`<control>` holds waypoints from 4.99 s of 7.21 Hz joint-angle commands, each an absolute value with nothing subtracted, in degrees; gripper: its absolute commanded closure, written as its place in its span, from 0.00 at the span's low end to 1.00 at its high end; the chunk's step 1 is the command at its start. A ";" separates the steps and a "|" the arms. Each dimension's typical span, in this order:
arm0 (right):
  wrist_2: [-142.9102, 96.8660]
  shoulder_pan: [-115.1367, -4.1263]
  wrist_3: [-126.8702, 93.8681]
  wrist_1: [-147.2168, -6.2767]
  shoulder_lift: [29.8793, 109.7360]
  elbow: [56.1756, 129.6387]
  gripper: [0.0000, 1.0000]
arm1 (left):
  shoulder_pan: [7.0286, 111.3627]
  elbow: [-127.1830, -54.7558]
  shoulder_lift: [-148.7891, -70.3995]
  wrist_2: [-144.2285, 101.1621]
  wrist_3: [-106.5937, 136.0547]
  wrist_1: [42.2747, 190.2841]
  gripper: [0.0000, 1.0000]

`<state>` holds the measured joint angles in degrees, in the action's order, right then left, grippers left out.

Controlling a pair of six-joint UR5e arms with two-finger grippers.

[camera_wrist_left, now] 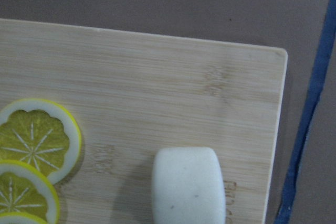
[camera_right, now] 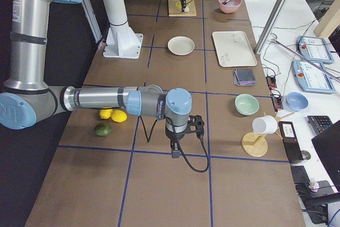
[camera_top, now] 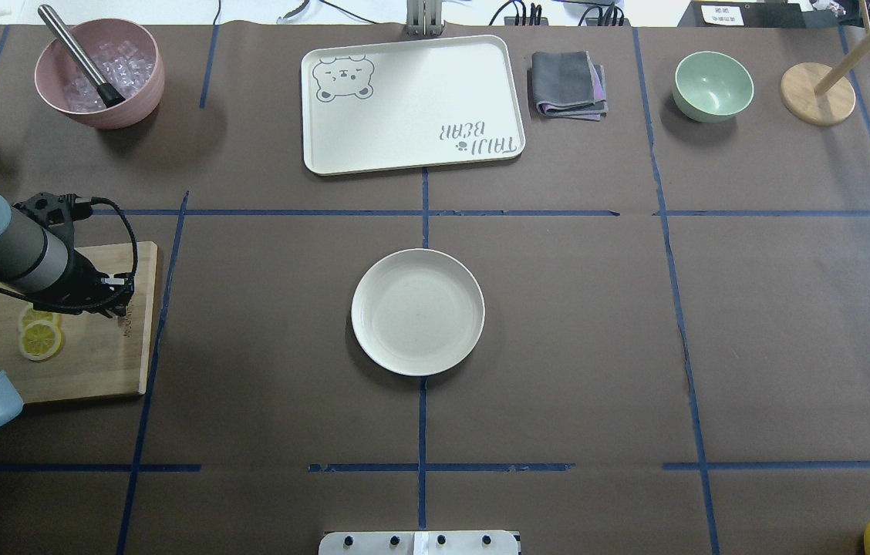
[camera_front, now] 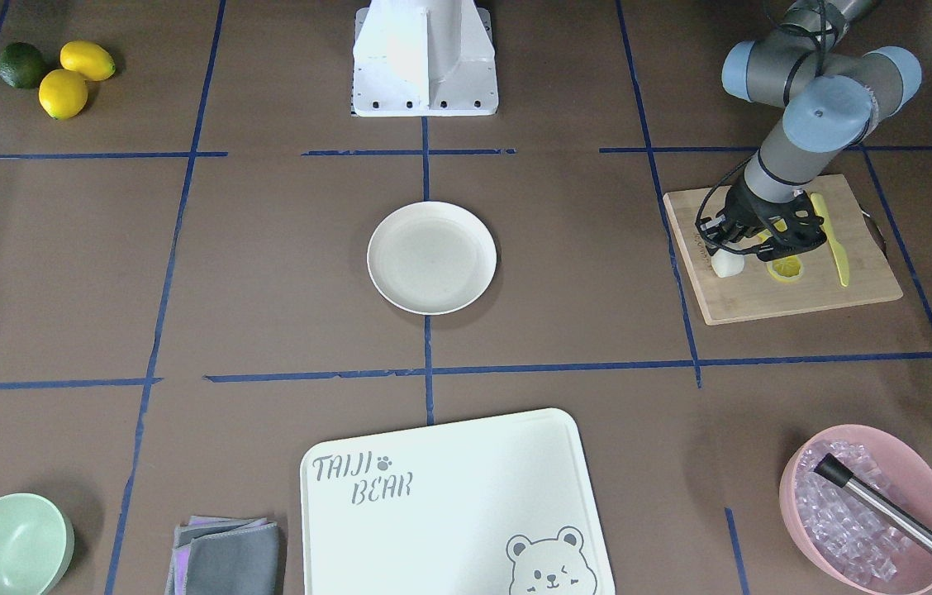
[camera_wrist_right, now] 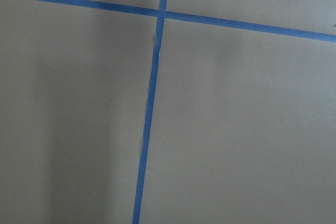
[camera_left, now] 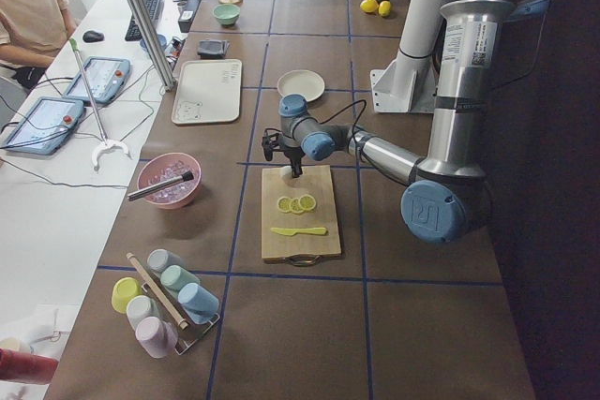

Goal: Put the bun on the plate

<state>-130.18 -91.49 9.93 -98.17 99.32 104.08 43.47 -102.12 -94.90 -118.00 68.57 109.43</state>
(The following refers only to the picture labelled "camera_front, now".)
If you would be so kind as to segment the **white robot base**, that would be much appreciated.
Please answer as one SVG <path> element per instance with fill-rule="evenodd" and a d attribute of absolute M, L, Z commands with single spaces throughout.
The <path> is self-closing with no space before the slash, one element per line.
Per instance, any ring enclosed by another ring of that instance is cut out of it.
<path fill-rule="evenodd" d="M 355 14 L 357 117 L 487 117 L 499 90 L 492 16 L 473 1 L 372 1 Z"/>

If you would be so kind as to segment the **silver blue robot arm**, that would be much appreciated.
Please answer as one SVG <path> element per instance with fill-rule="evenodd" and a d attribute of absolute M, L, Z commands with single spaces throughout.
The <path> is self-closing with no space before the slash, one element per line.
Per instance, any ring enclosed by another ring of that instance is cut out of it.
<path fill-rule="evenodd" d="M 725 91 L 782 114 L 735 170 L 718 214 L 697 215 L 694 226 L 709 255 L 773 261 L 828 240 L 806 185 L 900 112 L 923 79 L 918 58 L 900 46 L 856 57 L 834 52 L 872 9 L 871 1 L 796 1 L 767 38 L 741 42 L 728 53 L 720 73 Z"/>

